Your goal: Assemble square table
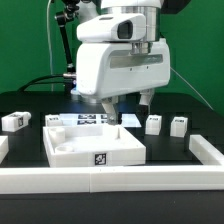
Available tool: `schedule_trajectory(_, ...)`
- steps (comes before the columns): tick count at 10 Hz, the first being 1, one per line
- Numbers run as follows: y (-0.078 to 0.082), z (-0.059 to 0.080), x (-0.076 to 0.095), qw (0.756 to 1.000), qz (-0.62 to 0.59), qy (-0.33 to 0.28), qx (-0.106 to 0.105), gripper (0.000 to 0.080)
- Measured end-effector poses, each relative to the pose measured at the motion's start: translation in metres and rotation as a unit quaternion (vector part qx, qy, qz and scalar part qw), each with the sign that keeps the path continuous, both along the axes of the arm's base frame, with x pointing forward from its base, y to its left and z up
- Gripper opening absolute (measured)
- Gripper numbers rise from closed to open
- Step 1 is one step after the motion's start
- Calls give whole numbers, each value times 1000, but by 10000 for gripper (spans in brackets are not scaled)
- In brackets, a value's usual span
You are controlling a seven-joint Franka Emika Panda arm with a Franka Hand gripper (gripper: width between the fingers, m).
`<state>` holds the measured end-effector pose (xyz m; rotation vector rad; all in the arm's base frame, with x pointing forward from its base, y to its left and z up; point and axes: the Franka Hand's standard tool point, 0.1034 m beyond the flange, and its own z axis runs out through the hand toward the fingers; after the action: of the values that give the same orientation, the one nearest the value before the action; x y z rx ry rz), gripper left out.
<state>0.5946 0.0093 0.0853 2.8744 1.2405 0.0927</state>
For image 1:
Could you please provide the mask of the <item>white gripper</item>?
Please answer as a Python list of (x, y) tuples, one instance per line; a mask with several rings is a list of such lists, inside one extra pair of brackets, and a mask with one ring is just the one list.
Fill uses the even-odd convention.
[(78, 49), (77, 90), (84, 97), (103, 99), (110, 125), (118, 123), (118, 98), (112, 96), (141, 91), (138, 113), (148, 116), (155, 92), (151, 88), (167, 85), (170, 79), (164, 38), (152, 43), (149, 54), (132, 55), (131, 50), (130, 43), (83, 43)]

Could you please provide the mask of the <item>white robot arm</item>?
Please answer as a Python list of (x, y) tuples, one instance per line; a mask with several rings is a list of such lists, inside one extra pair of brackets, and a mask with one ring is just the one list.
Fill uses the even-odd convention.
[(170, 79), (170, 52), (159, 35), (164, 0), (102, 0), (103, 13), (81, 23), (77, 37), (77, 91), (99, 100), (112, 125), (120, 122), (120, 95), (138, 92), (148, 105)]

